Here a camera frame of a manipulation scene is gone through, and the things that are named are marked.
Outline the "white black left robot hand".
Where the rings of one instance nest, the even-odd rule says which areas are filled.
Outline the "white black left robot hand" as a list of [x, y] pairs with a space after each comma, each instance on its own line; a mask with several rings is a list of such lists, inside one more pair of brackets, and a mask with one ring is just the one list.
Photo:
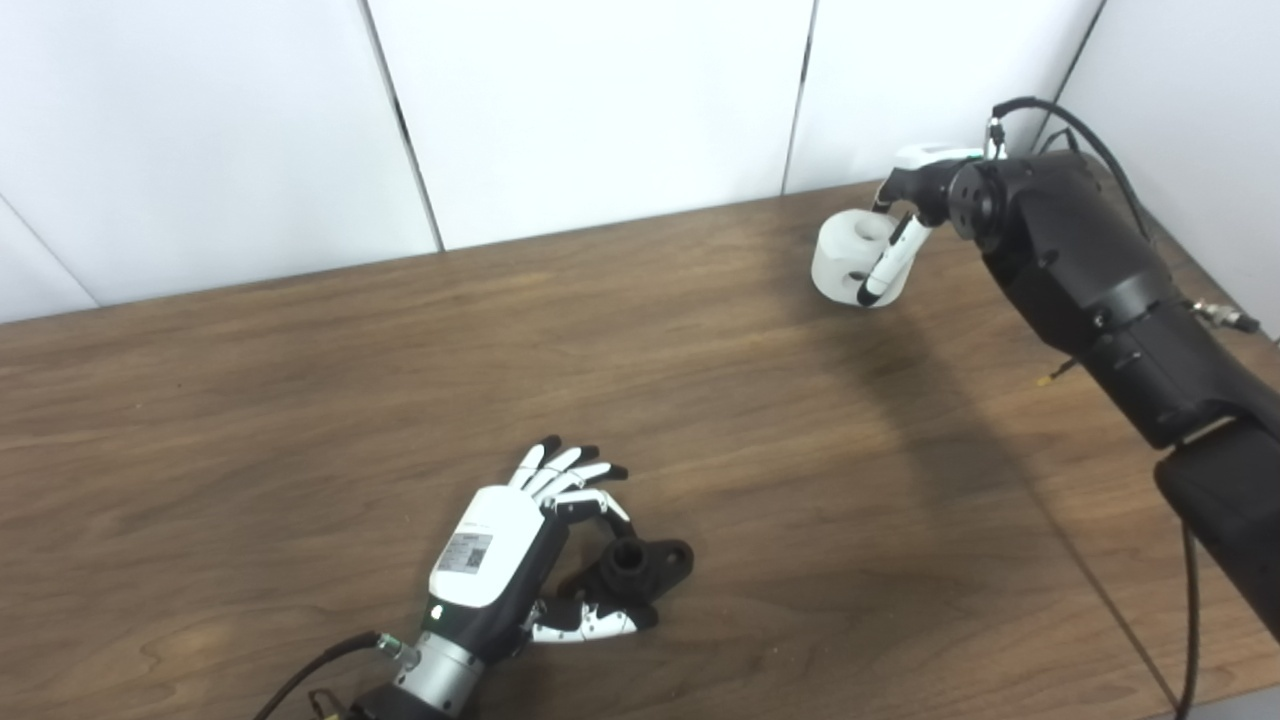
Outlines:
[[494, 666], [529, 643], [579, 643], [657, 625], [652, 607], [541, 596], [572, 525], [600, 519], [617, 538], [635, 534], [631, 516], [602, 488], [628, 470], [599, 454], [596, 446], [563, 447], [561, 437], [548, 436], [507, 482], [475, 493], [431, 569], [425, 635]]

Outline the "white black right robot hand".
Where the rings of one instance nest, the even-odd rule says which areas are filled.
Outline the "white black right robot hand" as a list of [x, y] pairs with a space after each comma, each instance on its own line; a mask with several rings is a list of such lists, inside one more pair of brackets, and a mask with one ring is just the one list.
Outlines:
[[910, 202], [914, 210], [897, 222], [887, 247], [861, 281], [859, 305], [881, 305], [895, 283], [908, 277], [931, 232], [948, 222], [948, 192], [955, 176], [982, 158], [980, 149], [947, 145], [915, 143], [899, 150], [892, 170], [876, 191], [870, 211], [887, 217], [900, 201]]

